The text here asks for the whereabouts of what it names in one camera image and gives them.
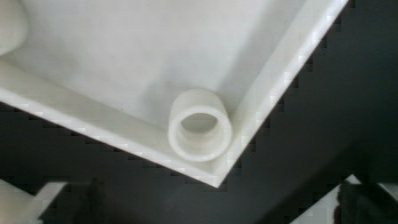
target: white object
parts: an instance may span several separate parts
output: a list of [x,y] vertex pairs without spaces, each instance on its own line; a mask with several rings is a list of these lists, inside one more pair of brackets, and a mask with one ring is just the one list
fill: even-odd
[[26,14],[19,1],[0,0],[0,55],[21,45],[26,32]]
[[65,183],[48,183],[32,196],[0,180],[0,224],[39,224],[39,216],[58,195]]
[[168,142],[177,155],[190,161],[215,159],[231,142],[232,128],[216,95],[202,89],[186,91],[170,109]]
[[[1,58],[0,100],[216,187],[346,0],[21,2],[30,33]],[[222,147],[186,159],[167,136],[197,88],[232,129],[211,160]]]

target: white cylindrical holder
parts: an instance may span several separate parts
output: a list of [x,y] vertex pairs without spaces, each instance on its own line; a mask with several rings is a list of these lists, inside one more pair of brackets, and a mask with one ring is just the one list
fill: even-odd
[[9,53],[26,39],[28,21],[19,0],[0,0],[0,55]]
[[215,93],[188,90],[170,107],[168,143],[177,155],[193,162],[213,160],[224,153],[232,128],[224,104]]

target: black object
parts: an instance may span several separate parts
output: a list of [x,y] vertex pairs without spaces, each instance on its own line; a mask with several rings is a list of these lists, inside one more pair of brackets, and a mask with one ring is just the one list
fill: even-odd
[[335,224],[396,224],[398,202],[373,184],[344,182],[339,188]]
[[103,184],[96,179],[90,184],[67,184],[41,215],[42,223],[106,224],[103,198]]

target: white tray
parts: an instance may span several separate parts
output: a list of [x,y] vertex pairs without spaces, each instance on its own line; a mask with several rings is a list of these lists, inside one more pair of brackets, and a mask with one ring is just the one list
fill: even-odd
[[[21,2],[30,31],[1,57],[0,100],[216,187],[346,0]],[[192,88],[216,93],[232,126],[208,162],[167,139]]]

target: dark background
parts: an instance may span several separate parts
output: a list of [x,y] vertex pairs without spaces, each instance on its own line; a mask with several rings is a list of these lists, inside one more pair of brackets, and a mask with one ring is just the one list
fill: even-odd
[[287,223],[350,173],[396,180],[398,1],[350,1],[220,186],[0,105],[0,178],[104,185],[108,223]]

